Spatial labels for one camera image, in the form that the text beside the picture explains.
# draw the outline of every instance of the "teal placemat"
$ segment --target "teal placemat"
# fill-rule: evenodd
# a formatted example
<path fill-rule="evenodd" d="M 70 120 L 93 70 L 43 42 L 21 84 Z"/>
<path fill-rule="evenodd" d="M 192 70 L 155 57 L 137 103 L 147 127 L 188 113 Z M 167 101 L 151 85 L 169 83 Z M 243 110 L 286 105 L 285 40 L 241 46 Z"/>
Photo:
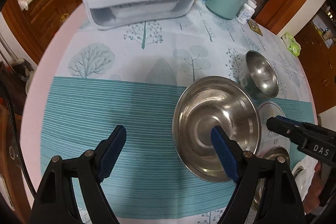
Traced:
<path fill-rule="evenodd" d="M 118 217 L 180 218 L 226 206 L 234 183 L 195 177 L 176 153 L 171 124 L 184 90 L 182 86 L 55 77 L 43 119 L 41 172 L 53 155 L 77 157 L 122 124 L 127 129 L 126 144 L 111 176 L 102 183 Z M 314 121 L 310 103 L 273 101 L 288 118 Z M 290 156 L 292 164 L 303 158 L 292 146 Z M 78 182 L 74 188 L 78 193 Z M 76 200 L 85 208 L 80 195 Z"/>

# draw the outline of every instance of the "cord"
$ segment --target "cord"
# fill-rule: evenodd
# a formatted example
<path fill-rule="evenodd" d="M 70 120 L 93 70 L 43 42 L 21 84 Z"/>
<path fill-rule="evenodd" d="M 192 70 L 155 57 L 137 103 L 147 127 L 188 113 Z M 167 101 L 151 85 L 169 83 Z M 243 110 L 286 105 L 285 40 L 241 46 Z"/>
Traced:
<path fill-rule="evenodd" d="M 16 151 L 18 153 L 18 158 L 19 158 L 20 167 L 21 167 L 23 176 L 25 177 L 25 180 L 27 182 L 27 185 L 28 185 L 28 188 L 29 188 L 31 194 L 35 198 L 36 191 L 35 191 L 35 188 L 32 184 L 32 181 L 29 177 L 28 170 L 27 170 L 25 161 L 23 159 L 20 142 L 16 139 L 17 138 L 17 127 L 16 127 L 16 120 L 15 120 L 15 113 L 14 113 L 14 107 L 13 107 L 12 99 L 11 99 L 9 93 L 8 93 L 8 90 L 6 89 L 5 85 L 1 82 L 1 80 L 0 80 L 0 94 L 3 95 L 3 97 L 5 99 L 5 102 L 6 102 L 6 105 L 7 105 L 7 108 L 8 108 L 8 111 L 9 111 L 9 119 L 10 119 L 10 124 L 11 124 L 12 132 L 13 132 L 14 144 L 15 144 L 15 147 L 16 147 Z"/>

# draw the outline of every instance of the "pink table edge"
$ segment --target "pink table edge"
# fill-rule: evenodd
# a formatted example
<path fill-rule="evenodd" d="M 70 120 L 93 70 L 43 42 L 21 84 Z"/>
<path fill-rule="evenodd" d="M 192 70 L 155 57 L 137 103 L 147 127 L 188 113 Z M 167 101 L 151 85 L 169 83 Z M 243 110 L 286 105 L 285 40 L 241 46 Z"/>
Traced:
<path fill-rule="evenodd" d="M 85 19 L 87 19 L 85 8 L 83 4 L 81 4 L 71 14 L 65 24 L 61 26 L 48 45 L 40 60 L 36 72 L 34 73 L 34 78 L 30 85 L 22 116 L 20 143 L 29 176 L 36 190 L 42 178 L 40 169 L 41 130 L 44 108 L 47 103 L 49 89 L 59 62 L 62 59 L 63 54 L 71 41 L 71 38 L 77 32 L 78 28 Z M 310 95 L 310 101 L 312 103 L 314 121 L 315 124 L 317 124 L 316 110 L 310 86 L 301 63 L 298 63 L 305 78 L 308 93 Z M 24 178 L 23 181 L 29 204 L 32 206 L 34 199 Z"/>

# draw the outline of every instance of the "stainless steel bowl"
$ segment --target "stainless steel bowl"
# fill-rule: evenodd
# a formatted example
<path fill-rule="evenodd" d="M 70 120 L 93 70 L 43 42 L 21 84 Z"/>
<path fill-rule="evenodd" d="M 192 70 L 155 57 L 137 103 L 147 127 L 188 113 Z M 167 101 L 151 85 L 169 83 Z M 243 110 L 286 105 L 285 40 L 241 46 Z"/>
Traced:
<path fill-rule="evenodd" d="M 256 152 L 261 126 L 253 101 L 234 81 L 208 76 L 181 95 L 174 112 L 173 138 L 185 166 L 211 182 L 229 180 L 210 139 L 217 125 L 243 150 Z"/>
<path fill-rule="evenodd" d="M 284 157 L 288 166 L 291 166 L 289 154 L 287 150 L 281 146 L 271 148 L 262 156 L 262 158 L 266 160 L 275 160 L 279 156 Z M 257 187 L 255 189 L 254 198 L 251 204 L 251 208 L 254 211 L 258 211 L 259 203 L 261 201 L 261 195 L 263 194 L 264 183 L 265 179 L 259 179 Z"/>
<path fill-rule="evenodd" d="M 271 64 L 260 53 L 248 51 L 239 68 L 239 82 L 252 97 L 261 99 L 278 95 L 279 83 Z"/>

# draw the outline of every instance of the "human hand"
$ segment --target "human hand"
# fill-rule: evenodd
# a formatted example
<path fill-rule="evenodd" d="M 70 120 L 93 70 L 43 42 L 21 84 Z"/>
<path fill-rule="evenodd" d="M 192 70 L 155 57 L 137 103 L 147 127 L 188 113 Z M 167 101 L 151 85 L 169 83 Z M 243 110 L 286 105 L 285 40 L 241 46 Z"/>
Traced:
<path fill-rule="evenodd" d="M 322 192 L 321 178 L 320 178 L 321 164 L 318 162 L 315 166 L 315 173 L 311 180 L 308 193 L 303 201 L 303 208 L 305 213 L 310 213 L 320 205 L 319 196 Z"/>

